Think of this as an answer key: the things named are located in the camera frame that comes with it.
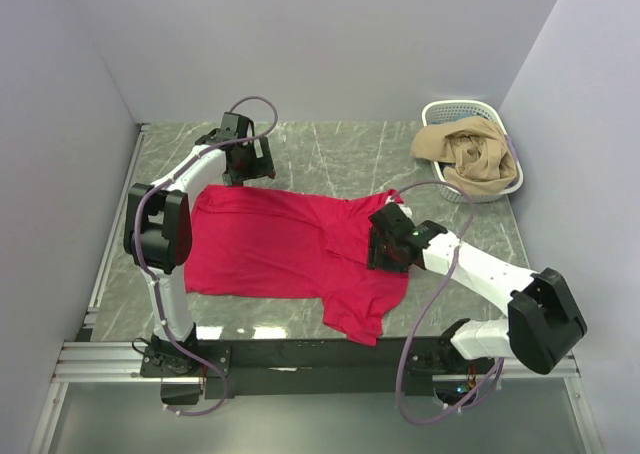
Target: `basket rim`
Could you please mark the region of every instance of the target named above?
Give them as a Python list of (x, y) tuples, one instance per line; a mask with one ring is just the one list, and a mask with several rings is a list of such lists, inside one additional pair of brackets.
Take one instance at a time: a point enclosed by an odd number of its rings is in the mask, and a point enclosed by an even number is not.
[[(474, 104), (478, 107), (482, 107), (484, 109), (486, 109), (487, 111), (489, 111), (492, 115), (495, 116), (495, 118), (497, 119), (497, 124), (500, 126), (500, 128), (502, 129), (502, 132), (504, 133), (505, 137), (508, 136), (509, 134), (507, 134), (507, 130), (504, 127), (504, 124), (502, 124), (502, 119), (500, 119), (500, 115), (498, 114), (498, 112), (491, 107), (489, 104), (486, 104), (484, 102), (481, 101), (476, 101), (473, 99), (452, 99), (452, 100), (445, 100), (445, 101), (434, 101), (434, 102), (430, 102), (429, 104), (427, 104), (426, 106), (424, 106), (424, 109), (422, 109), (422, 125), (423, 126), (427, 126), (429, 125), (427, 123), (427, 112), (429, 111), (429, 109), (433, 108), (433, 107), (437, 107), (437, 106), (442, 106), (442, 105), (453, 105), (453, 104)], [(436, 171), (436, 175), (438, 176), (438, 179), (440, 181), (446, 181), (444, 178), (444, 175), (442, 174), (442, 169), (440, 168), (440, 163), (438, 161), (432, 161), (435, 167), (435, 171)], [(487, 194), (487, 196), (475, 196), (475, 197), (488, 197), (488, 196), (496, 196), (496, 195), (505, 195), (505, 194), (511, 194), (513, 192), (516, 192), (518, 189), (520, 189), (520, 187), (522, 187), (522, 182), (524, 181), (524, 172), (522, 172), (522, 166), (520, 165), (520, 160), (518, 159), (516, 161), (516, 169), (518, 170), (518, 181), (513, 185), (513, 186), (509, 186), (506, 189), (503, 189), (500, 192), (497, 192), (496, 194)], [(458, 192), (456, 192), (455, 190), (451, 189), (448, 186), (442, 186), (445, 189), (448, 189), (449, 191), (455, 193), (456, 195), (460, 195), (458, 194)]]

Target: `folded fabric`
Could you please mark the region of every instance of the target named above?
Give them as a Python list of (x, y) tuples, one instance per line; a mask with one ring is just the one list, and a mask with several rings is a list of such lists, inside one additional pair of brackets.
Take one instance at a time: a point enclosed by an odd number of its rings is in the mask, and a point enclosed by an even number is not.
[(497, 194), (518, 175), (500, 126), (480, 116), (423, 127), (411, 156), (452, 164), (445, 180), (471, 195)]
[(323, 322), (375, 345), (382, 316), (409, 277), (366, 268), (368, 216), (393, 191), (355, 200), (251, 187), (208, 186), (196, 199), (187, 291), (248, 297), (319, 297)]

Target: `gray floor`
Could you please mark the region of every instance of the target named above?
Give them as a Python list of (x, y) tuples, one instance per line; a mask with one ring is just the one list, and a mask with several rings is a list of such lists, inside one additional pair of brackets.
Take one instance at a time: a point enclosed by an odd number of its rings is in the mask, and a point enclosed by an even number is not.
[[(408, 400), (432, 416), (433, 398)], [(73, 384), (51, 453), (577, 454), (584, 448), (561, 379), (504, 381), (485, 404), (428, 427), (392, 394), (239, 397), (204, 417), (160, 408), (159, 387)]]
[[(211, 124), (150, 126), (133, 181), (150, 182), (167, 173), (184, 159), (194, 141), (212, 128)], [(355, 198), (432, 178), (428, 163), (409, 157), (411, 140), (419, 128), (416, 122), (281, 123), (269, 137), (277, 177), (251, 185)], [(467, 206), (444, 200), (435, 187), (419, 187), (404, 198), (418, 222), (431, 219), (458, 229), (469, 215)], [(478, 206), (478, 216), (466, 240), (515, 265), (527, 264), (506, 197)], [(412, 271), (404, 301), (384, 320), (385, 336), (407, 334), (419, 307), (439, 280), (436, 274)], [(200, 338), (343, 336), (322, 324), (322, 304), (317, 299), (251, 299), (191, 293), (188, 301)], [(480, 296), (452, 283), (425, 318), (419, 334), (440, 334), (460, 318), (486, 320), (498, 316), (498, 310)], [(122, 249), (120, 219), (92, 340), (148, 337), (152, 324), (147, 287)]]

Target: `red garment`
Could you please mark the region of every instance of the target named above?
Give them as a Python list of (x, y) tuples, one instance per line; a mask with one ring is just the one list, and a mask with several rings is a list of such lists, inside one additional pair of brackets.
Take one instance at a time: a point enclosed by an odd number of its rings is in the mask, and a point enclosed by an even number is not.
[(368, 216), (393, 191), (355, 200), (252, 187), (208, 186), (195, 202), (187, 291), (319, 297), (323, 322), (374, 346), (407, 274), (366, 268)]

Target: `white arm segment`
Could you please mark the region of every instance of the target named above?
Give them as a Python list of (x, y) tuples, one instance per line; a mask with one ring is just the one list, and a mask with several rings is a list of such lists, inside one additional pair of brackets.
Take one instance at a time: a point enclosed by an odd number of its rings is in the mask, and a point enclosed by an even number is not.
[(460, 242), (453, 232), (439, 234), (429, 241), (429, 247), (422, 251), (425, 268), (446, 274), (458, 244), (461, 246), (453, 280), (480, 294), (506, 316), (511, 293), (522, 291), (531, 284), (534, 271), (512, 266), (466, 242)]
[[(179, 178), (174, 178), (174, 173), (178, 169), (186, 164), (191, 157), (199, 156), (200, 152), (207, 147), (209, 146), (195, 146), (187, 158), (175, 169), (152, 183), (153, 185), (158, 185), (167, 179), (173, 179), (173, 182), (167, 186), (165, 190), (174, 191), (177, 189), (187, 193), (189, 196), (189, 212), (193, 209), (193, 204), (202, 190), (207, 185), (221, 178), (227, 168), (225, 153), (219, 149), (215, 149), (198, 159), (198, 161)], [(184, 341), (193, 329), (193, 318), (189, 312), (184, 288), (184, 266), (176, 266), (171, 274), (165, 274), (162, 269), (150, 269), (159, 278), (162, 306), (164, 307), (169, 329), (171, 329), (177, 341)], [(153, 333), (160, 339), (168, 341), (160, 324), (160, 316), (158, 315), (158, 306), (156, 304), (153, 285), (149, 284), (151, 279), (144, 271), (142, 271), (142, 275), (149, 285), (149, 293), (151, 294), (151, 305), (153, 306), (153, 315), (155, 317)]]
[(509, 321), (468, 321), (456, 331), (451, 344), (467, 360), (514, 357), (509, 345)]

